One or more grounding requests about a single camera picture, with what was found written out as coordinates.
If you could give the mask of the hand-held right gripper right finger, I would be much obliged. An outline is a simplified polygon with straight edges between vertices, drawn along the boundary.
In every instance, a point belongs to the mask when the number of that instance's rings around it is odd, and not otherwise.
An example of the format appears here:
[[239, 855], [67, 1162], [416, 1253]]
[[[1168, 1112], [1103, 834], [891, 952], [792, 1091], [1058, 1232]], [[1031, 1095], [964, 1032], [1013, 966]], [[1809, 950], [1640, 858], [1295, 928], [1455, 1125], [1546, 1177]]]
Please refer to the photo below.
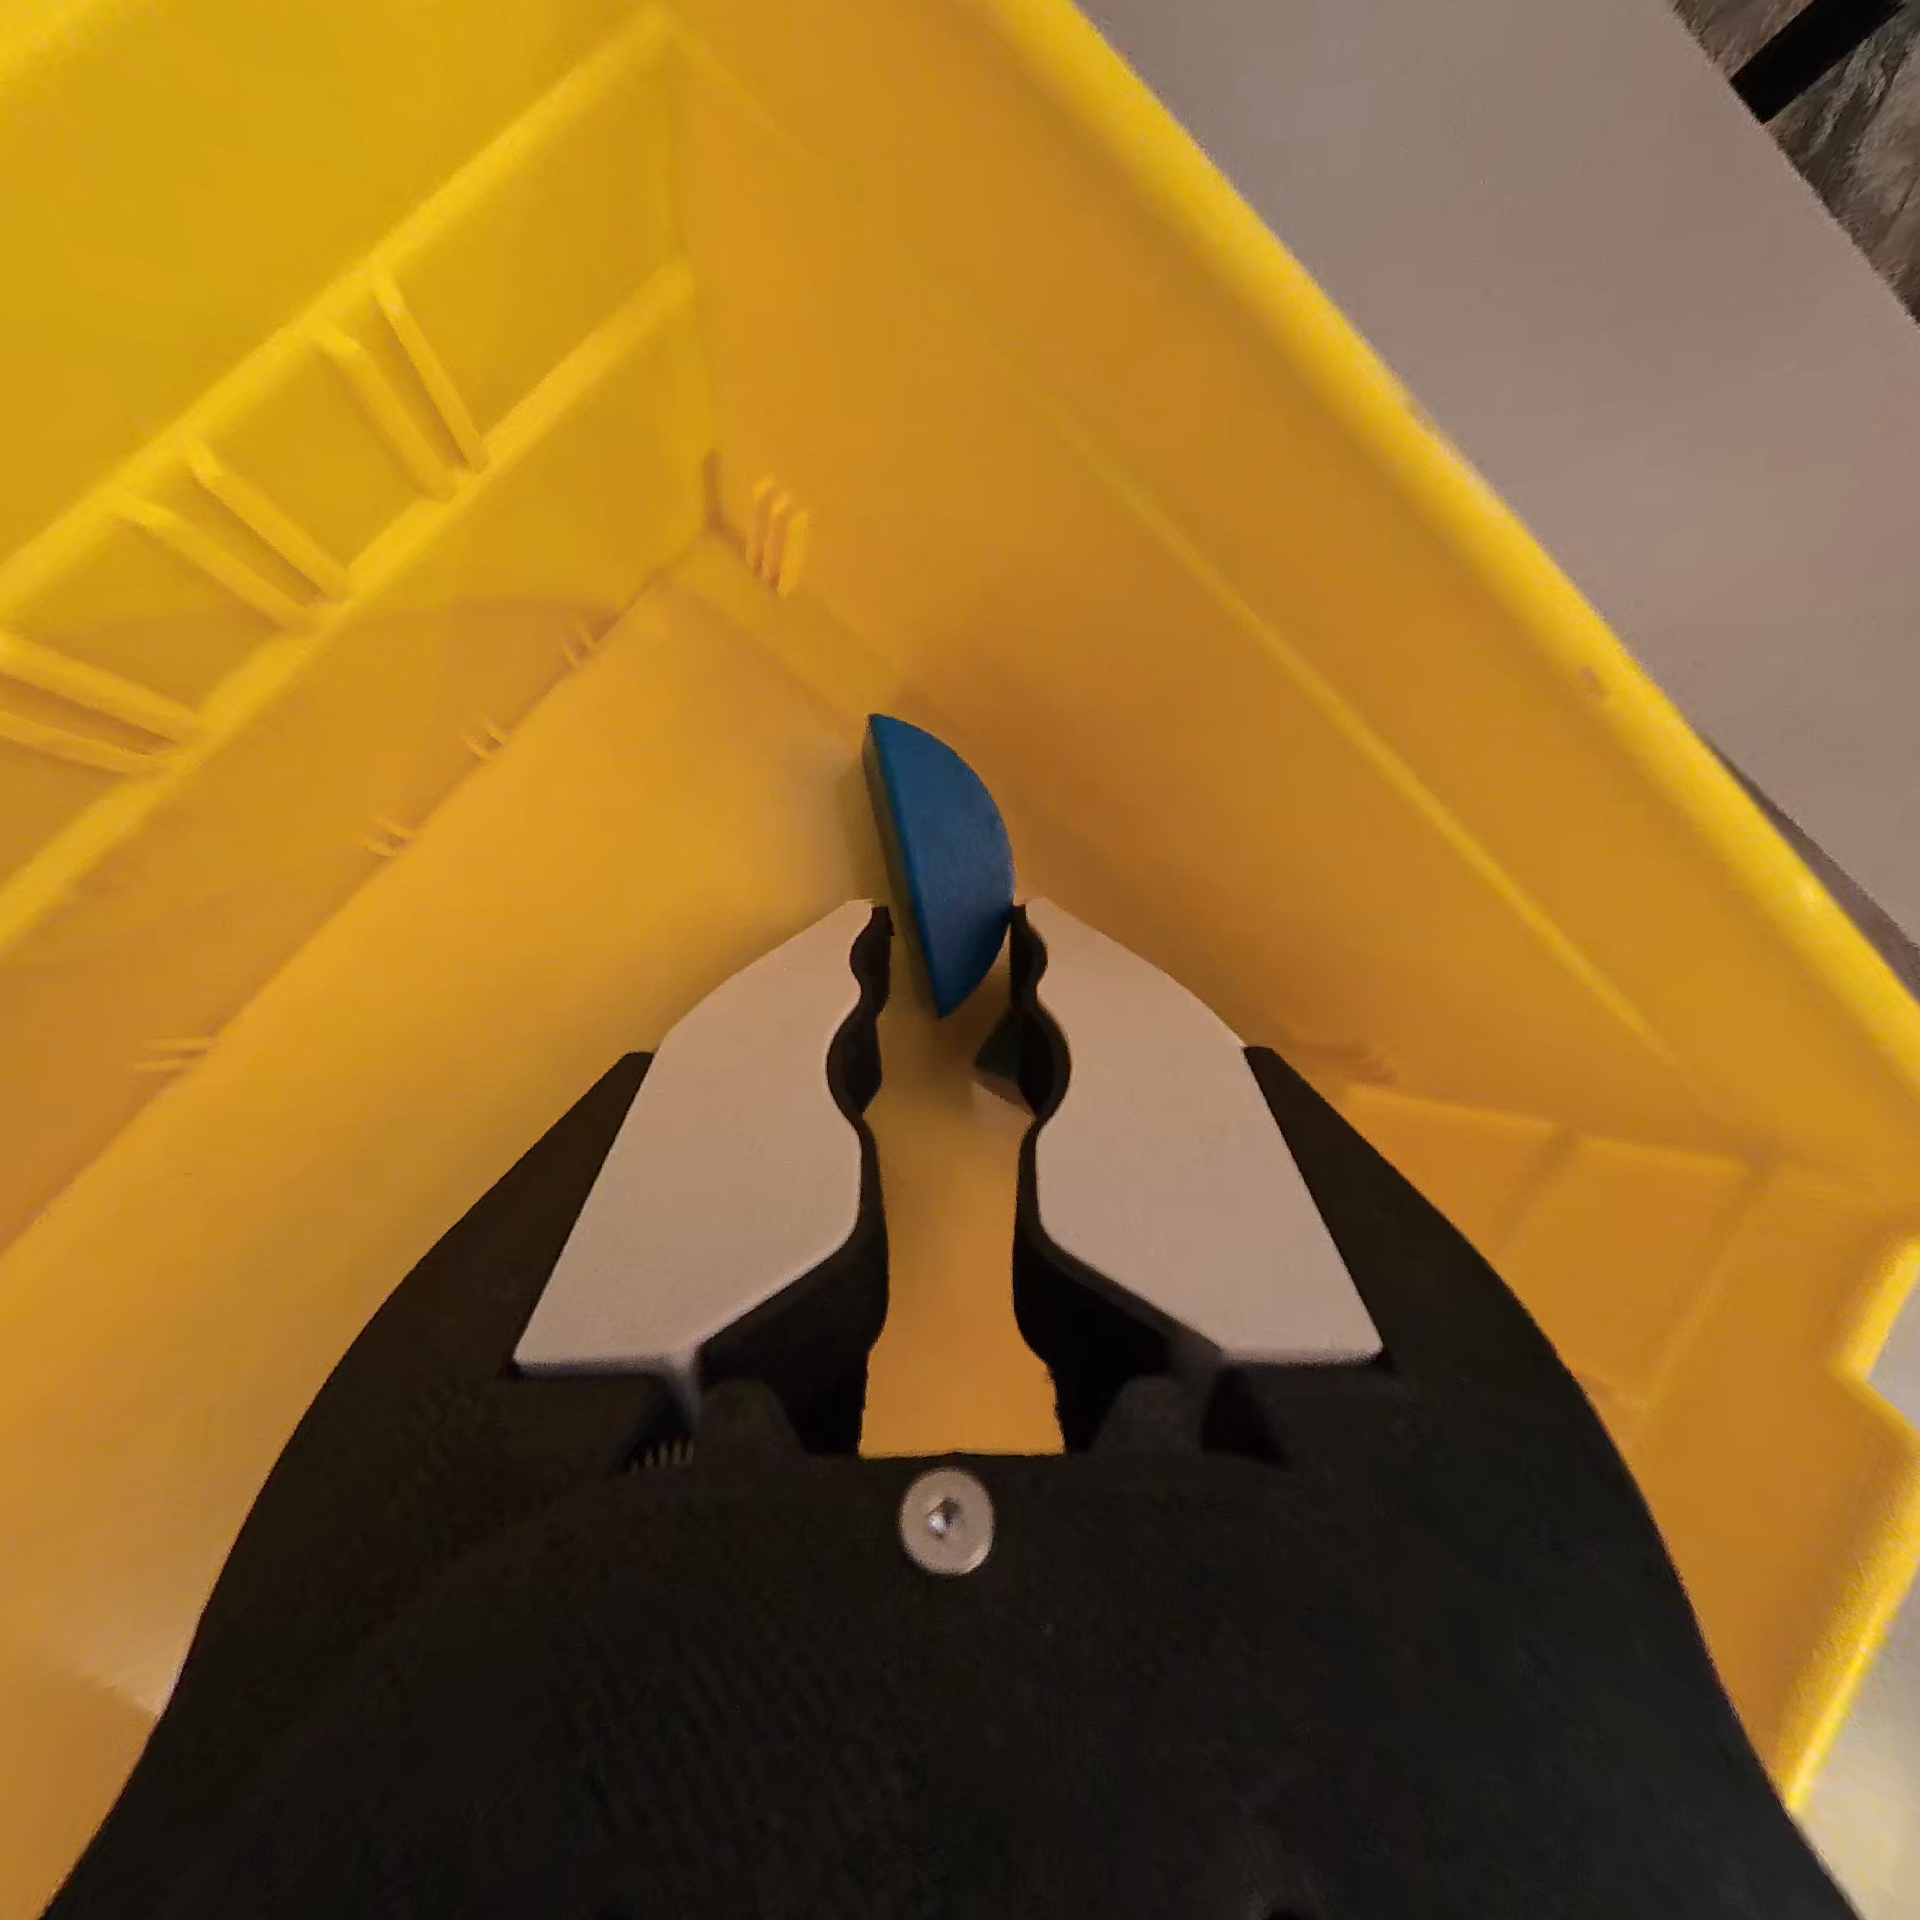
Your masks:
[[1250, 1049], [1200, 993], [1031, 900], [1011, 1024], [1031, 1107], [1013, 1311], [1059, 1425], [1103, 1425], [1132, 1379], [1209, 1403], [1226, 1373], [1385, 1356]]

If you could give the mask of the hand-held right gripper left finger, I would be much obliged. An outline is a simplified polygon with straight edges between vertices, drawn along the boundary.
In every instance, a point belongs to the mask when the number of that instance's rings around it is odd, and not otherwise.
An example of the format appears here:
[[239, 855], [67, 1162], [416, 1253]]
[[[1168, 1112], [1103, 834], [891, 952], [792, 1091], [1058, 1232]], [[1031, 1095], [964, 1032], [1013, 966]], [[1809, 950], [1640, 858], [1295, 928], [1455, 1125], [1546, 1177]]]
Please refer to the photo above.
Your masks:
[[667, 1031], [514, 1349], [519, 1378], [808, 1401], [888, 1319], [867, 1103], [891, 915], [851, 900]]

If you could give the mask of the yellow plastic bin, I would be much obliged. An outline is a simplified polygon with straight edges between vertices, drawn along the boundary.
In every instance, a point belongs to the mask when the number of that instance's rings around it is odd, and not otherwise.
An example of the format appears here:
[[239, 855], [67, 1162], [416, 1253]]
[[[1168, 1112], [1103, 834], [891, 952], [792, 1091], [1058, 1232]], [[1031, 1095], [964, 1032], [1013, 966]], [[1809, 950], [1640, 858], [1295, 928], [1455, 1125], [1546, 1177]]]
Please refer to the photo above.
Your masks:
[[[1059, 1425], [871, 715], [1375, 1364]], [[867, 1360], [519, 1378], [851, 900]], [[5, 5], [5, 1916], [1853, 1916], [1912, 1268], [1912, 997], [1076, 5]]]

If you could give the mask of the blue half-round wooden block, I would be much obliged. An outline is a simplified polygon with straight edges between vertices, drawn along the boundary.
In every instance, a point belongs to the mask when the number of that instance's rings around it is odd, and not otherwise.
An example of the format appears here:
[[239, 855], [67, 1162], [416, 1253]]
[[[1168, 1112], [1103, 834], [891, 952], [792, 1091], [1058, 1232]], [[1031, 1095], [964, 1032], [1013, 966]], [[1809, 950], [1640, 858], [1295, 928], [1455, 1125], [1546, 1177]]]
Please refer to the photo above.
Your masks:
[[945, 1022], [988, 984], [1005, 946], [1016, 902], [1011, 834], [970, 765], [901, 717], [867, 717], [862, 779], [927, 993]]

